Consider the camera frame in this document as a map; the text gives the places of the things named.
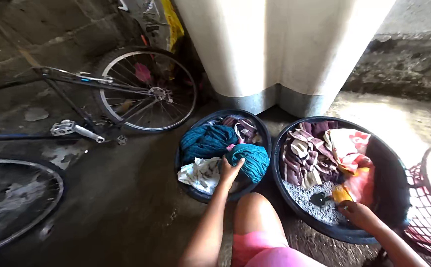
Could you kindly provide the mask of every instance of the bicycle wheel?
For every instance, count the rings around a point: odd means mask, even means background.
[[[52,212],[64,193],[63,177],[50,162],[0,154],[0,247]]]
[[[162,131],[175,128],[195,108],[197,88],[189,71],[173,54],[148,47],[114,51],[100,62],[98,76],[111,76],[115,83],[147,89],[144,95],[109,89],[94,90],[94,96],[113,122],[127,119],[133,130]]]

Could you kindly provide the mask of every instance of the concrete wall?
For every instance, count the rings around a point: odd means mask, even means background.
[[[343,90],[431,99],[431,0],[397,0]]]
[[[0,25],[40,64],[70,71],[133,36],[109,0],[0,0]],[[0,35],[0,82],[28,68]]]

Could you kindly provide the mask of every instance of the blue cloth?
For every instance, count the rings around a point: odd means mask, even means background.
[[[267,151],[262,146],[241,143],[225,154],[227,161],[232,166],[236,166],[241,158],[245,158],[242,172],[245,173],[253,183],[258,183],[267,172],[270,165]]]
[[[180,142],[183,165],[193,163],[194,158],[222,157],[227,152],[226,147],[237,142],[235,130],[225,125],[205,125],[188,130]]]

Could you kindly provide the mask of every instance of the black basin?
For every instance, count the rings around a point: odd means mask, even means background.
[[[272,152],[270,163],[275,183],[288,205],[307,225],[316,231],[352,244],[376,243],[377,241],[373,236],[353,225],[332,226],[316,220],[296,204],[283,185],[279,172],[279,150],[280,146],[285,142],[286,132],[294,129],[301,122],[315,123],[325,120],[338,121],[341,128],[356,129],[372,134],[369,130],[354,123],[326,116],[308,117],[288,125],[278,135]],[[375,166],[373,212],[391,228],[406,227],[408,225],[406,221],[407,212],[411,205],[406,168],[403,162],[387,144],[373,134],[370,138],[366,155],[373,161]]]
[[[250,119],[252,123],[255,124],[255,126],[257,127],[257,131],[259,133],[259,135],[261,136],[262,139],[262,143],[263,143],[263,147],[266,149],[268,157],[271,157],[271,137],[268,133],[267,127],[265,126],[265,124],[263,124],[263,122],[256,117],[254,114],[244,111],[244,110],[239,110],[239,109],[228,109],[228,110],[221,110],[221,111],[217,111],[214,112],[208,116],[206,116],[205,118],[201,119],[200,121],[198,121],[197,123],[195,123],[192,127],[198,127],[201,126],[203,124],[205,124],[208,121],[217,119],[217,118],[224,118],[230,115],[241,115],[244,118]],[[176,151],[176,158],[175,158],[175,162],[174,162],[174,166],[175,166],[175,172],[177,174],[177,172],[181,169],[182,167],[182,162],[181,162],[181,148],[178,147],[177,151]],[[211,200],[212,196],[205,194],[197,189],[195,189],[194,187],[187,185],[185,183],[182,183],[180,181],[177,181],[179,186],[182,188],[182,190],[188,194],[190,197],[194,198],[195,200],[202,202],[202,203],[209,203],[209,201]],[[234,192],[234,193],[230,193],[228,200],[238,200],[239,198],[241,198],[243,195],[249,193],[250,191],[252,191],[258,183],[252,183],[252,182],[248,182],[242,185],[242,188],[239,189],[239,191]]]

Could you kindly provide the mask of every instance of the leg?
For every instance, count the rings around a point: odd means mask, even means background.
[[[237,204],[233,216],[233,233],[244,235],[261,231],[286,238],[281,221],[271,203],[259,193],[250,193],[243,196]]]

